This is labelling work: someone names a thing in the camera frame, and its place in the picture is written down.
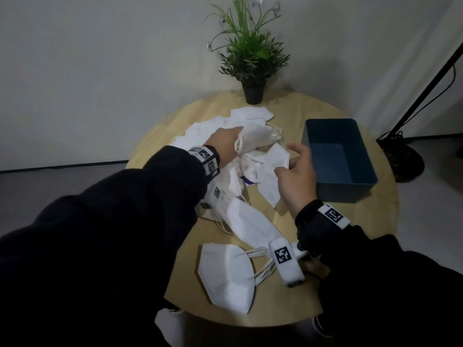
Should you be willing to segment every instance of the blue plastic bin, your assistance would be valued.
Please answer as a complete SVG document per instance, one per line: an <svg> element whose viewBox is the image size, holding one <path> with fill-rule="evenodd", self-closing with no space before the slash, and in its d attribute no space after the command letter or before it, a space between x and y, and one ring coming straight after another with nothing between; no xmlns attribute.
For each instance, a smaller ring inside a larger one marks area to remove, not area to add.
<svg viewBox="0 0 463 347"><path fill-rule="evenodd" d="M378 182L354 119L308 119L302 143L312 151L321 201L356 203Z"/></svg>

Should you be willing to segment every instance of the black stand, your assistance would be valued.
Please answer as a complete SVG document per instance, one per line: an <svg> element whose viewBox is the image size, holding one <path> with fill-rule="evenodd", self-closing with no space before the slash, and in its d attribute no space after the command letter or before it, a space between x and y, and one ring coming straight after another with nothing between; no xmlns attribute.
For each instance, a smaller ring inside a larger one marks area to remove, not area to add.
<svg viewBox="0 0 463 347"><path fill-rule="evenodd" d="M407 122L408 118L415 112L419 105L426 99L431 91L436 87L439 81L442 80L444 75L452 68L455 62L463 54L463 43L456 49L453 55L449 58L447 63L443 65L441 70L436 74L424 91L413 102L404 116L395 125L394 128L386 135L384 139L376 140L379 146L384 151L389 164L391 165L392 172L394 173L395 181L397 183L405 183L412 181L420 176L424 169L425 163L423 158L413 148L406 145L402 135L397 134L400 128Z"/></svg>

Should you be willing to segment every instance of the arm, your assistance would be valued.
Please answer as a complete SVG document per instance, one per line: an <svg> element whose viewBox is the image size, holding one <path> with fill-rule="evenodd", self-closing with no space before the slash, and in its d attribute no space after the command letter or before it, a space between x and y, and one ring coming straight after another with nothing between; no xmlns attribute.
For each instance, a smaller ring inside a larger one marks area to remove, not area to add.
<svg viewBox="0 0 463 347"><path fill-rule="evenodd" d="M206 142L220 166L240 129ZM46 207L0 239L0 326L111 331L154 326L178 248L206 192L204 166L166 146L143 169L127 169Z"/></svg>
<svg viewBox="0 0 463 347"><path fill-rule="evenodd" d="M463 308L463 276L403 251L393 235L370 240L359 226L339 230L329 220L318 223L318 231L301 230L323 203L316 199L310 149L288 147L300 153L298 160L290 164L292 170L275 172L298 226L300 245L309 250L316 245L321 262L331 269L319 297L335 341L374 344L452 333L453 325L461 322L457 312Z"/></svg>

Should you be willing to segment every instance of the hand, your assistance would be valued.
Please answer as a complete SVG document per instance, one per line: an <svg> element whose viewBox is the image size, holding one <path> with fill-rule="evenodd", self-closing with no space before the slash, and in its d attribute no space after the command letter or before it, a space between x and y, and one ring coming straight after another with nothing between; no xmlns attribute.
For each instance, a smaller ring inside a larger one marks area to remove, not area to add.
<svg viewBox="0 0 463 347"><path fill-rule="evenodd" d="M289 169L275 168L275 175L278 177L281 198L295 219L307 204L317 199L317 175L313 170L309 147L292 142L287 148L298 152L299 156L289 161Z"/></svg>
<svg viewBox="0 0 463 347"><path fill-rule="evenodd" d="M238 139L241 130L243 130L243 127L231 129L218 128L204 143L205 145L211 145L217 150L220 157L219 168L225 167L238 156L238 153L235 151L235 141Z"/></svg>

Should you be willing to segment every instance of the empty blue container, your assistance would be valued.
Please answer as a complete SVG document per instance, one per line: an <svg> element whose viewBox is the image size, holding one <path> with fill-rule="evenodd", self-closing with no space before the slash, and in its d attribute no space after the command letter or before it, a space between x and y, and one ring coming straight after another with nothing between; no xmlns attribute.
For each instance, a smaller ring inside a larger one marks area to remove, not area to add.
<svg viewBox="0 0 463 347"><path fill-rule="evenodd" d="M321 201L356 203L378 182L354 119L308 119L302 143L312 151Z"/></svg>

